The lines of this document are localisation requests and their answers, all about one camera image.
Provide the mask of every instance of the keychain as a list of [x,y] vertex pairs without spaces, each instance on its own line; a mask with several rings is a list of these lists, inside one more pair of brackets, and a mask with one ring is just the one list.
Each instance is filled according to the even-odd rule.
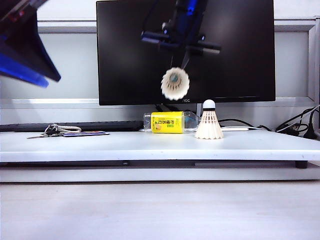
[[80,133],[81,128],[78,126],[59,126],[57,124],[50,124],[39,136],[27,137],[27,139],[38,139],[46,137],[59,137],[63,133]]

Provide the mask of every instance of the yellow package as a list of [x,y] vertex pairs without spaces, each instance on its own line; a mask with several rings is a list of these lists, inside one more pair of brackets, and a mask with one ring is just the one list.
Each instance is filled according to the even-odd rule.
[[153,112],[151,114],[151,130],[156,134],[183,134],[185,130],[184,112]]

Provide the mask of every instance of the black rubber foot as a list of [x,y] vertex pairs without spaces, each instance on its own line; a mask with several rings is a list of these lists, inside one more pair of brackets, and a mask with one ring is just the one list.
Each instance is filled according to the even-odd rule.
[[297,169],[306,169],[308,167],[308,161],[295,161],[295,167]]

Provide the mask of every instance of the badminton shuttlecock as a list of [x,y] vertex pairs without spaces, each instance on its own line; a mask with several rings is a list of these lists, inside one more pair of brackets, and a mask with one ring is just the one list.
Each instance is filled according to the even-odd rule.
[[224,137],[216,115],[216,104],[212,100],[203,103],[203,114],[198,130],[197,139],[222,139]]
[[161,81],[162,94],[166,99],[182,99],[189,89],[189,76],[185,70],[173,67],[166,71]]

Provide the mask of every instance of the keyboard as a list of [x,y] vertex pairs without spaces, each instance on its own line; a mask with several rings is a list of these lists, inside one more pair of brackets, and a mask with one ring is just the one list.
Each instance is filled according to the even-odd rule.
[[[76,126],[82,131],[135,132],[144,128],[143,121],[53,122],[60,126]],[[16,123],[0,125],[0,132],[44,132],[52,123]]]

